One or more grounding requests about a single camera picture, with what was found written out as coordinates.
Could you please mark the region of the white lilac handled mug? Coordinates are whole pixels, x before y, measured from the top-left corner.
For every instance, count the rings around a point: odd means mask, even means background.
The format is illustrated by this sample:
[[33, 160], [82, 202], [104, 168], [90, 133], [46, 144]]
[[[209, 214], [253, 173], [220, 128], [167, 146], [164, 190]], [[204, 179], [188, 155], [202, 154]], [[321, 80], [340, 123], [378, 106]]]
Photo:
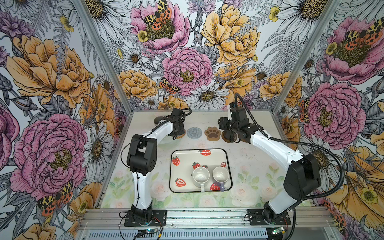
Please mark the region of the white lilac handled mug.
[[220, 191], [224, 192], [225, 191], [225, 183], [230, 178], [229, 171], [224, 167], [216, 167], [213, 170], [213, 178], [214, 178], [215, 182], [217, 182], [219, 184]]

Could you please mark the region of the cork paw print coaster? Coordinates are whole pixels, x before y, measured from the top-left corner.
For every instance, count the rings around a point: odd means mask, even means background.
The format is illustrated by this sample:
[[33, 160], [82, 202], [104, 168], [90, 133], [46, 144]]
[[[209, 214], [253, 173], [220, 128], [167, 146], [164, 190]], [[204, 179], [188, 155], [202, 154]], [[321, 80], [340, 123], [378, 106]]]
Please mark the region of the cork paw print coaster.
[[208, 127], [204, 134], [208, 141], [218, 141], [221, 138], [222, 132], [217, 127]]

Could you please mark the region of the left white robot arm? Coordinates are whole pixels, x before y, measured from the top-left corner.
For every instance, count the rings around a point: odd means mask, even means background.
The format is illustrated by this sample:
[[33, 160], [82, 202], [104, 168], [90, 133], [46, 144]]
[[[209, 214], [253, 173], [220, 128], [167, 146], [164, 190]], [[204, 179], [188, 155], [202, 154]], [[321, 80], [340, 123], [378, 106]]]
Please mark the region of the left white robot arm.
[[135, 200], [131, 207], [133, 220], [149, 223], [153, 218], [153, 201], [150, 193], [150, 174], [157, 163], [158, 143], [165, 137], [174, 140], [186, 133], [184, 121], [192, 111], [190, 109], [173, 109], [171, 114], [157, 117], [155, 127], [143, 135], [133, 135], [126, 159], [135, 186]]

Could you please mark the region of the grey-blue woven round coaster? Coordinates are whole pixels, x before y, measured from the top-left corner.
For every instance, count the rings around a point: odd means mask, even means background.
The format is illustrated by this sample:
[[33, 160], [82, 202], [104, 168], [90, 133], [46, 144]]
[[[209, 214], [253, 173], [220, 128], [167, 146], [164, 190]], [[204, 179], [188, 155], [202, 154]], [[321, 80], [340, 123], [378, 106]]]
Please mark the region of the grey-blue woven round coaster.
[[202, 134], [203, 134], [203, 131], [197, 127], [192, 127], [187, 130], [187, 136], [193, 140], [199, 139], [202, 136]]

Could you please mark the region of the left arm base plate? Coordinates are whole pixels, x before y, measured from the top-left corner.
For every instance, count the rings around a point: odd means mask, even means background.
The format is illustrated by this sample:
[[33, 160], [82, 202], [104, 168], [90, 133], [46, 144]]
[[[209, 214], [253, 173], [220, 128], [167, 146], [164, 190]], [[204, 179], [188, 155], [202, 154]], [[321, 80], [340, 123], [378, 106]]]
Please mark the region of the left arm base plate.
[[124, 217], [125, 227], [165, 227], [167, 222], [167, 210], [128, 211]]

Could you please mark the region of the grey mug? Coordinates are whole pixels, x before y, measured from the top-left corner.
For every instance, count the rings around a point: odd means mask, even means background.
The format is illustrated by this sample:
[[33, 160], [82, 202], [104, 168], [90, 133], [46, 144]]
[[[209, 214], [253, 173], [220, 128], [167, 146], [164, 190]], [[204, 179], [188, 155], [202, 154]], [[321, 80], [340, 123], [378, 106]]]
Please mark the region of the grey mug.
[[165, 116], [159, 116], [154, 119], [154, 124], [158, 125], [161, 121], [164, 121], [167, 117]]

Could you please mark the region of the black mug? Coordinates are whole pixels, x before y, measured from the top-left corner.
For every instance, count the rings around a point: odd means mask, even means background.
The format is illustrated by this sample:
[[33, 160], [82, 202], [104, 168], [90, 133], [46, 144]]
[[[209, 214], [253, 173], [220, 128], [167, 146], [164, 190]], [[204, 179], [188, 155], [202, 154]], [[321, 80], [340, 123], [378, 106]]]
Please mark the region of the black mug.
[[235, 143], [238, 139], [238, 135], [232, 131], [224, 131], [222, 138], [227, 143]]

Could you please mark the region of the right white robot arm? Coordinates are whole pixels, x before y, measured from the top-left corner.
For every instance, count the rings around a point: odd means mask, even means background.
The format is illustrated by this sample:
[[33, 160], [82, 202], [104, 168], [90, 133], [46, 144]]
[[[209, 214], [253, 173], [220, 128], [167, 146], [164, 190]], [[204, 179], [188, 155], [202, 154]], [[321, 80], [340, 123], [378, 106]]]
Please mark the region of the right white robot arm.
[[218, 126], [227, 142], [234, 143], [239, 139], [251, 144], [268, 154], [286, 171], [283, 190], [265, 203], [262, 212], [263, 221], [272, 225], [321, 186], [319, 165], [313, 155], [292, 150], [282, 140], [265, 132], [263, 127], [250, 123], [251, 116], [247, 113], [248, 110], [243, 107], [233, 107], [227, 117], [218, 119]]

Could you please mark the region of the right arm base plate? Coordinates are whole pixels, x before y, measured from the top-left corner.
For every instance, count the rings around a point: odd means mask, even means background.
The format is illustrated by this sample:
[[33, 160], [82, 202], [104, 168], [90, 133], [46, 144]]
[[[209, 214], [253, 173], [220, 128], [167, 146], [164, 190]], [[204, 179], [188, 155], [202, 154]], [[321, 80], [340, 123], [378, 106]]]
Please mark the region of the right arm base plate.
[[269, 209], [247, 209], [247, 214], [244, 219], [249, 222], [251, 226], [289, 226], [292, 224], [288, 211], [284, 211], [281, 214], [275, 214]]

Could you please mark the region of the scratched brown wooden round coaster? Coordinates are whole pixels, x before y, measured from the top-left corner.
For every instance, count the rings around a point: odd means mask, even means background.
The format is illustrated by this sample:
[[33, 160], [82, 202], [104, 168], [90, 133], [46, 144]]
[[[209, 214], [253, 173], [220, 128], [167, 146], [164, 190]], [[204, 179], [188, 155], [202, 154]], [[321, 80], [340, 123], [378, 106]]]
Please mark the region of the scratched brown wooden round coaster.
[[226, 143], [233, 143], [234, 142], [234, 139], [233, 139], [231, 133], [222, 133], [222, 139]]

